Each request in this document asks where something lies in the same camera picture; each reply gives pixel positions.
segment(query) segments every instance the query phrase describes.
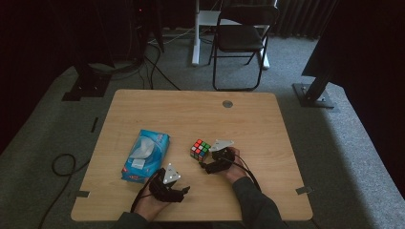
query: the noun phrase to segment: blue tissue box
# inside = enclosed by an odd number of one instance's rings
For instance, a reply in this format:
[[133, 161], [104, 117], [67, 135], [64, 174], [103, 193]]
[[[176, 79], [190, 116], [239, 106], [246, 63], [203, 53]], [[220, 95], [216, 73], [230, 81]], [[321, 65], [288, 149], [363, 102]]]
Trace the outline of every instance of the blue tissue box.
[[164, 133], [140, 130], [122, 168], [122, 179], [144, 183], [161, 167], [169, 147], [169, 138]]

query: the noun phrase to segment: rubik's cube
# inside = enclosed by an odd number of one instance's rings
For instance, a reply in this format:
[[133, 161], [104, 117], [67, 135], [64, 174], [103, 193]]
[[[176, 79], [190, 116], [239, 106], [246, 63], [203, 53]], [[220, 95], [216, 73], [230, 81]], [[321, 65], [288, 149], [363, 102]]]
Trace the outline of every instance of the rubik's cube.
[[196, 160], [203, 162], [205, 158], [208, 156], [209, 148], [211, 148], [209, 144], [198, 139], [196, 143], [194, 143], [194, 145], [191, 147], [190, 155]]

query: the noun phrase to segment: chair leg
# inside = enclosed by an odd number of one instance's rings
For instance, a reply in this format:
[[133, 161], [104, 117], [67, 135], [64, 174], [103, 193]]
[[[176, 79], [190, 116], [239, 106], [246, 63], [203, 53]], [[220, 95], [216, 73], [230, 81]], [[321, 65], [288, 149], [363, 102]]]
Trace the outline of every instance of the chair leg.
[[266, 54], [266, 50], [267, 50], [267, 43], [268, 43], [268, 37], [266, 38], [265, 46], [263, 47], [263, 57], [260, 62], [260, 70], [259, 70], [259, 76], [257, 77], [257, 83], [256, 83], [256, 86], [253, 87], [253, 89], [256, 89], [259, 86], [260, 80], [262, 78], [262, 71], [263, 71], [263, 67], [265, 65], [265, 54]]
[[254, 52], [254, 53], [250, 56], [249, 60], [247, 61], [247, 63], [245, 63], [245, 65], [250, 64], [250, 61], [253, 59], [254, 54], [256, 54], [256, 52]]
[[214, 52], [214, 46], [215, 46], [215, 36], [214, 36], [214, 40], [212, 41], [212, 46], [211, 46], [211, 54], [209, 55], [209, 60], [208, 60], [208, 65], [211, 64], [211, 58], [212, 58], [212, 53]]
[[215, 84], [215, 79], [217, 76], [217, 46], [215, 45], [215, 43], [213, 44], [213, 51], [214, 51], [214, 72], [212, 73], [212, 87], [214, 87], [214, 89], [216, 91], [219, 91], [219, 89], [217, 88], [216, 84]]

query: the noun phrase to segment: sleeve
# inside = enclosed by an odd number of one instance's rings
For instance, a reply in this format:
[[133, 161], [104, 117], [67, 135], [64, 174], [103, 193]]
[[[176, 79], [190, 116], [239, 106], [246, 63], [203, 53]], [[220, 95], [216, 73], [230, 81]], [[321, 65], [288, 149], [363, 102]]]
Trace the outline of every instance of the sleeve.
[[287, 228], [277, 205], [257, 190], [249, 177], [236, 180], [232, 188], [241, 204], [242, 220], [249, 229]]
[[149, 222], [137, 213], [122, 213], [117, 223], [112, 229], [144, 229], [147, 228]]

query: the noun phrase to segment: human arm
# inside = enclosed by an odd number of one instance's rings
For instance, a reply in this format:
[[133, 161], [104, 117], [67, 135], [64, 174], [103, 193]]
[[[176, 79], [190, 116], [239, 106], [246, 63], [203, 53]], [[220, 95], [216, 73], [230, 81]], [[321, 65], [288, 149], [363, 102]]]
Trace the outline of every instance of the human arm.
[[[243, 166], [239, 158], [240, 151], [235, 148], [230, 149], [235, 153], [234, 162]], [[241, 205], [242, 220], [246, 228], [287, 228], [281, 219], [277, 205], [256, 188], [244, 169], [232, 165], [228, 170], [218, 174], [232, 184], [232, 189]]]
[[134, 213], [122, 213], [113, 229], [147, 228], [149, 222], [153, 221], [153, 219], [170, 204], [170, 202], [162, 202], [155, 199], [149, 191], [149, 185], [143, 190], [142, 197], [143, 198], [139, 199]]

